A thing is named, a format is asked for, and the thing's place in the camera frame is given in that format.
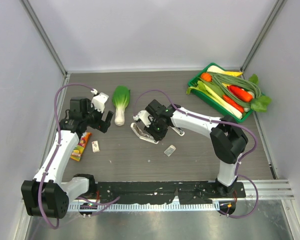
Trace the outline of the white stapler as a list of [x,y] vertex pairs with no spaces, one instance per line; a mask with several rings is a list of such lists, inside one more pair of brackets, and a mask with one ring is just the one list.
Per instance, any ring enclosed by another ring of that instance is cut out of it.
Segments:
[[138,127],[138,125],[137,125],[135,122],[131,123],[130,128],[132,129],[132,131],[135,133],[135,135],[136,135],[140,140],[143,140],[143,141],[146,141],[146,142],[149,142],[149,143],[152,143],[152,144],[158,144],[158,143],[159,143],[158,141],[156,141],[156,140],[154,139],[153,136],[144,133],[144,132]]

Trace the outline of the staples box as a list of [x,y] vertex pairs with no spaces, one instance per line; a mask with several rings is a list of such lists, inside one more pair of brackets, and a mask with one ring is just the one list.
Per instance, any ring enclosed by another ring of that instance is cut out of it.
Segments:
[[100,151],[99,142],[97,140],[91,142],[92,152],[97,153]]

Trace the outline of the staples tray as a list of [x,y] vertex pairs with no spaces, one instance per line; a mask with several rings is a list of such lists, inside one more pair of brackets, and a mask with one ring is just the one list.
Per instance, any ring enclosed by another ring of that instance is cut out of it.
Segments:
[[174,145],[170,145],[165,151],[164,154],[167,157],[170,157],[176,151],[176,147]]

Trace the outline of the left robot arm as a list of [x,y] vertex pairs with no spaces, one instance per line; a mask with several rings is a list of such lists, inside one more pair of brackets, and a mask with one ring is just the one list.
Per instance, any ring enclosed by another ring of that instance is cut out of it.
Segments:
[[21,193],[27,214],[62,219],[70,202],[79,196],[90,200],[97,192],[95,178],[91,174],[76,174],[72,180],[62,184],[65,168],[73,150],[87,128],[106,133],[114,115],[107,113],[103,120],[108,95],[99,93],[92,99],[73,97],[65,118],[59,122],[50,152],[33,180],[25,180]]

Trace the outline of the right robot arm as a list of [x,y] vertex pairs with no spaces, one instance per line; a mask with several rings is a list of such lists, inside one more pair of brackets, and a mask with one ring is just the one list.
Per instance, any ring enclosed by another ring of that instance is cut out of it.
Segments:
[[144,130],[154,141],[161,141],[168,128],[187,129],[211,140],[213,150],[220,160],[216,182],[216,193],[223,198],[234,192],[237,181],[236,167],[248,143],[243,130],[236,126],[235,119],[226,115],[208,117],[185,109],[180,105],[168,107],[153,100],[137,114],[144,124]]

